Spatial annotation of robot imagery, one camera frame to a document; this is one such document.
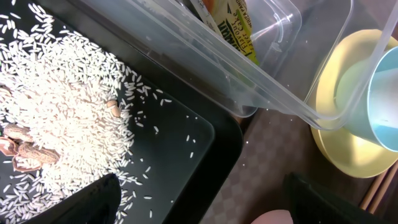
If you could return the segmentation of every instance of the table surface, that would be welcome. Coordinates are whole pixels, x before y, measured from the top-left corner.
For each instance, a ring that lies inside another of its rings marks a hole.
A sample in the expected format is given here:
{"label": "table surface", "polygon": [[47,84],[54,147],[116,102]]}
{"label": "table surface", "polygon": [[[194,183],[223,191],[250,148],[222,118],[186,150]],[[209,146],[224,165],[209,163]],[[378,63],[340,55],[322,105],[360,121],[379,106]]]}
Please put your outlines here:
{"label": "table surface", "polygon": [[290,172],[303,174],[356,206],[374,179],[350,177],[328,162],[310,126],[297,116],[260,109],[244,136],[242,154],[202,224],[246,224],[268,211],[288,209],[282,181]]}

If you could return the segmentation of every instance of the blue cup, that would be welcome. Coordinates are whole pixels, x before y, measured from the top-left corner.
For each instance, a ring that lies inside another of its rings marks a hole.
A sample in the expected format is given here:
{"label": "blue cup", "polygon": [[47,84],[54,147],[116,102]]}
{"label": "blue cup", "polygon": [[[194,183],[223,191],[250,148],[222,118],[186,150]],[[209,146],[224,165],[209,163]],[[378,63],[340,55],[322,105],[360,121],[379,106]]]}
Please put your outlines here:
{"label": "blue cup", "polygon": [[[336,104],[344,108],[367,60],[351,66],[338,84]],[[398,152],[398,47],[380,59],[351,119],[344,128],[360,138]]]}

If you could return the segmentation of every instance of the clear plastic container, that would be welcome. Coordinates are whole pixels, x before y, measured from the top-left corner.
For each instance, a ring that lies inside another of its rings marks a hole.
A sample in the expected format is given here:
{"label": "clear plastic container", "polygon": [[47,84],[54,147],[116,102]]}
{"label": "clear plastic container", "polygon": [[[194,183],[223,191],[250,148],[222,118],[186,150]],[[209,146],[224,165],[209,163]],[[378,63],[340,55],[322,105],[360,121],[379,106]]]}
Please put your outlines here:
{"label": "clear plastic container", "polygon": [[[175,0],[80,1],[232,114],[245,117],[257,107],[268,108],[296,114],[317,129],[347,122],[398,20],[398,0],[246,0],[257,66]],[[363,29],[381,34],[372,50],[358,58],[369,63],[353,83],[347,104],[317,107],[319,79],[333,51]]]}

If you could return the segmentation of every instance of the wooden chopstick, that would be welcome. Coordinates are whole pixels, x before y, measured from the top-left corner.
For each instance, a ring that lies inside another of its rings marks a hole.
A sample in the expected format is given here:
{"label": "wooden chopstick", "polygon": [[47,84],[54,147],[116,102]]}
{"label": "wooden chopstick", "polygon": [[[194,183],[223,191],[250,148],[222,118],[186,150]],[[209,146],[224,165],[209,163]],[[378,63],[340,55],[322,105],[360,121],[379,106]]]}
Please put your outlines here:
{"label": "wooden chopstick", "polygon": [[386,194],[386,191],[387,191],[388,187],[390,186],[390,183],[391,183],[392,179],[394,178],[397,170],[398,170],[398,162],[396,162],[394,164],[394,166],[390,170],[390,173],[388,173],[386,179],[384,180],[381,187],[377,191],[376,196],[374,197],[374,199],[372,200],[372,202],[369,206],[369,209],[368,209],[369,213],[373,214],[376,211],[377,206],[379,206],[381,199],[383,198],[384,194]]}
{"label": "wooden chopstick", "polygon": [[374,194],[377,192],[379,189],[379,186],[381,182],[383,181],[384,177],[386,176],[388,170],[384,171],[376,179],[373,181],[372,186],[369,188],[368,192],[365,195],[365,198],[363,198],[363,201],[361,202],[361,205],[359,206],[361,209],[366,210],[368,208],[368,205],[371,203]]}

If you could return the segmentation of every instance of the food package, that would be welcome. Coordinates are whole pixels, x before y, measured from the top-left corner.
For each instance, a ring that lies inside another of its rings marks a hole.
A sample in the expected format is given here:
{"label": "food package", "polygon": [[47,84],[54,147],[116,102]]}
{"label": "food package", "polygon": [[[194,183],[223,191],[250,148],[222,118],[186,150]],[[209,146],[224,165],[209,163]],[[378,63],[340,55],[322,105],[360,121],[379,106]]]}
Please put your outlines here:
{"label": "food package", "polygon": [[195,2],[194,6],[204,4],[224,40],[256,65],[259,64],[250,39],[252,25],[245,0],[191,0],[191,2]]}
{"label": "food package", "polygon": [[205,4],[202,0],[191,0],[192,6],[195,8],[196,12],[200,16],[200,19],[203,21],[206,26],[208,26],[212,31],[216,32],[218,35],[223,36],[220,30],[217,27],[216,22],[210,15],[207,10]]}

